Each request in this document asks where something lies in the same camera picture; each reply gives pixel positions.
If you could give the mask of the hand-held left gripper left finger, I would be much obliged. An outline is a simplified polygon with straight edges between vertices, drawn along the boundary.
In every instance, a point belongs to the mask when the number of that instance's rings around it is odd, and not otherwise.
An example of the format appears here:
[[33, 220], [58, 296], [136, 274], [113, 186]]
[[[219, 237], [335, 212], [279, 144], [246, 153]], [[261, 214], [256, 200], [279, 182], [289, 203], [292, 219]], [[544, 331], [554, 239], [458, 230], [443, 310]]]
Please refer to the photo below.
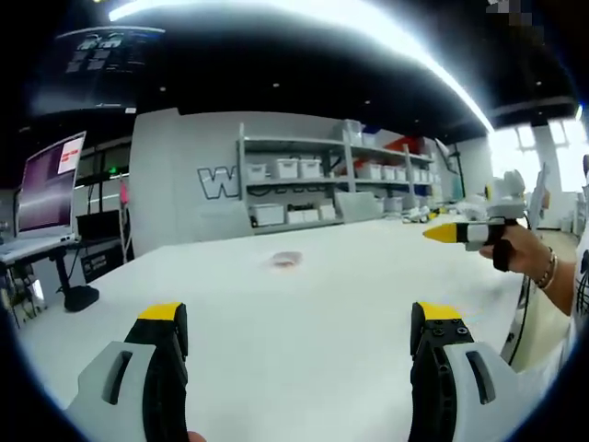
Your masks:
[[186, 305], [147, 308], [81, 372], [68, 419], [90, 441], [187, 441], [188, 352]]

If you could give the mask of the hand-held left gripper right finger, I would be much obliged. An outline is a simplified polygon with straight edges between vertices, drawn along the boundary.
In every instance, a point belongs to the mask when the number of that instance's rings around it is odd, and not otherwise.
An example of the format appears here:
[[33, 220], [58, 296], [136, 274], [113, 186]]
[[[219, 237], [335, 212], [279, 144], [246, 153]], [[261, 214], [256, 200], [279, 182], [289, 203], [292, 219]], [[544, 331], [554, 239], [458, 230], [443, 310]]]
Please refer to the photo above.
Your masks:
[[521, 418], [518, 375], [449, 306], [415, 302], [410, 441], [504, 441]]

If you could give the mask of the person's right hand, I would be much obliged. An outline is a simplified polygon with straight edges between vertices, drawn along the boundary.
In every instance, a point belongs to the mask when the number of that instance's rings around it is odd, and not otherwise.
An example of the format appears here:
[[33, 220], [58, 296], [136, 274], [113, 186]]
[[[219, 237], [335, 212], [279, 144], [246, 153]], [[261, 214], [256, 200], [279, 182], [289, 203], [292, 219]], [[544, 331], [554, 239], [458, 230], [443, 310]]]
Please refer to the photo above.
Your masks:
[[520, 225], [505, 228], [502, 240], [511, 244], [506, 270], [520, 273], [541, 285], [553, 274], [554, 260], [551, 249], [535, 233]]

